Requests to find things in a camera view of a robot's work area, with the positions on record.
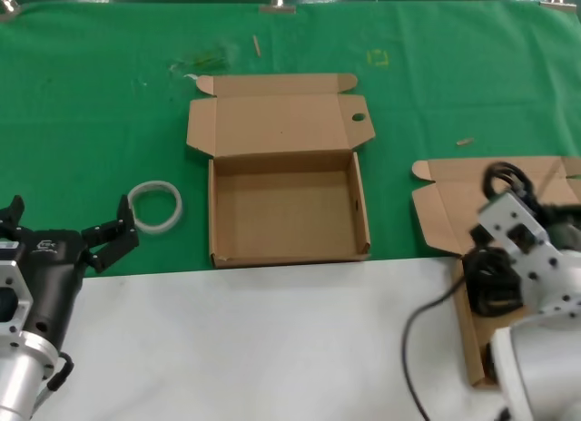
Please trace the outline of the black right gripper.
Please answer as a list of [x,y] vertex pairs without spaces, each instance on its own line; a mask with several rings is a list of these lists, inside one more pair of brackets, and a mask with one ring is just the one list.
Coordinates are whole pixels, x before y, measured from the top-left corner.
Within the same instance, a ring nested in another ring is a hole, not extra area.
[[520,277],[500,248],[473,249],[462,258],[470,303],[521,303]]

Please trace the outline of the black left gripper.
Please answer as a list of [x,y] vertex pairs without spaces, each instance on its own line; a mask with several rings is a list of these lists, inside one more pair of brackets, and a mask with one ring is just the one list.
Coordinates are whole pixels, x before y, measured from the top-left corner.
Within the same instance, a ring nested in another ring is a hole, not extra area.
[[60,348],[87,265],[103,272],[139,246],[133,210],[123,195],[114,220],[81,233],[21,228],[24,211],[23,198],[15,195],[0,216],[1,238],[24,245],[17,263],[33,298],[24,330]]

